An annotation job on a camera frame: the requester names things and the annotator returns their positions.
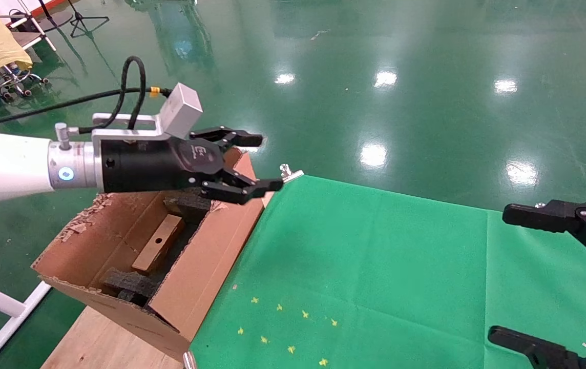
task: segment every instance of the white metal frame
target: white metal frame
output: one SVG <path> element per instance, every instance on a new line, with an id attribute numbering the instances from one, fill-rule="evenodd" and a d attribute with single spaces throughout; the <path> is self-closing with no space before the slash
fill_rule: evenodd
<path id="1" fill-rule="evenodd" d="M 0 350 L 31 314 L 31 311 L 38 306 L 49 289 L 50 285 L 41 282 L 23 303 L 0 292 L 0 312 L 10 317 L 0 330 Z"/>
<path id="2" fill-rule="evenodd" d="M 47 37 L 47 35 L 45 35 L 45 31 L 43 31 L 43 29 L 40 27 L 40 24 L 38 24 L 38 21 L 36 21 L 36 18 L 31 16 L 31 11 L 27 7 L 27 5 L 25 5 L 24 2 L 22 2 L 22 0 L 17 0 L 17 2 L 22 7 L 22 10 L 24 11 L 24 16 L 22 16 L 22 19 L 19 19 L 15 22 L 9 24 L 8 28 L 16 28 L 17 26 L 19 26 L 19 25 L 25 23 L 26 21 L 28 21 L 29 19 L 31 19 L 33 26 L 42 35 L 42 37 L 36 37 L 36 39 L 34 39 L 32 42 L 30 42 L 26 45 L 21 45 L 22 49 L 23 50 L 29 49 L 29 47 L 32 47 L 33 45 L 38 44 L 38 42 L 44 38 L 45 41 L 49 44 L 49 46 L 52 48 L 52 50 L 56 51 L 56 47 L 54 47 L 54 44 L 52 44 L 52 41 L 49 39 L 49 37 Z M 19 15 L 21 15 L 21 14 L 0 15 L 0 18 L 17 18 Z"/>

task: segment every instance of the cardboard shreds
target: cardboard shreds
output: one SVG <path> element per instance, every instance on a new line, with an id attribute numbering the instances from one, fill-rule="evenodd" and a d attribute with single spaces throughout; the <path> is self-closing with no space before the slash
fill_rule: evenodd
<path id="1" fill-rule="evenodd" d="M 94 213 L 98 213 L 104 207 L 109 206 L 113 203 L 112 198 L 113 194 L 98 194 L 96 198 L 92 201 L 92 206 L 89 208 L 84 209 L 82 212 L 78 213 L 68 224 L 61 230 L 61 232 L 56 236 L 56 240 L 61 240 L 62 242 L 68 241 L 68 239 L 73 234 L 80 234 L 83 231 L 86 231 L 88 225 L 92 225 L 93 223 L 89 221 L 90 215 Z"/>

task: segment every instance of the tripod stand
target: tripod stand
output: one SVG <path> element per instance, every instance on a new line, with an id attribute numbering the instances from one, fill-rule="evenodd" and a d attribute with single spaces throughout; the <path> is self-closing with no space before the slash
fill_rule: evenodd
<path id="1" fill-rule="evenodd" d="M 77 11 L 77 9 L 75 8 L 75 5 L 73 5 L 71 0 L 68 0 L 68 3 L 70 3 L 70 7 L 72 8 L 72 10 L 75 11 L 75 19 L 70 21 L 70 24 L 73 26 L 72 32 L 70 33 L 70 37 L 75 37 L 75 31 L 77 30 L 77 28 L 80 29 L 84 33 L 88 33 L 88 32 L 92 32 L 94 30 L 97 30 L 99 27 L 102 27 L 106 22 L 109 21 L 109 17 L 107 17 L 107 16 L 83 16 L 80 12 Z M 93 28 L 92 30 L 89 30 L 86 27 L 86 24 L 83 22 L 84 19 L 105 19 L 105 20 L 102 23 L 98 24 L 97 27 Z"/>

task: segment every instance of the wooden block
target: wooden block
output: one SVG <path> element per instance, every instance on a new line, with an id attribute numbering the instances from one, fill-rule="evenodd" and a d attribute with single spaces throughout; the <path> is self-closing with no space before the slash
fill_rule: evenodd
<path id="1" fill-rule="evenodd" d="M 141 273 L 154 270 L 182 230 L 181 217 L 167 215 L 132 264 L 132 268 Z"/>

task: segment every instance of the cardboard box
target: cardboard box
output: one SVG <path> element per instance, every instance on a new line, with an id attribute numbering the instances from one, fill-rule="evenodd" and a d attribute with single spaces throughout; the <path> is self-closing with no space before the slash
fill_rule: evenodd
<path id="1" fill-rule="evenodd" d="M 248 154 L 232 149 L 225 162 L 255 178 Z M 101 282 L 111 267 L 132 271 L 134 260 L 168 215 L 165 195 L 111 194 L 96 201 L 64 228 L 31 267 L 49 285 L 181 361 L 259 219 L 263 202 L 214 204 L 148 301 L 149 311 L 105 294 L 110 291 Z"/>

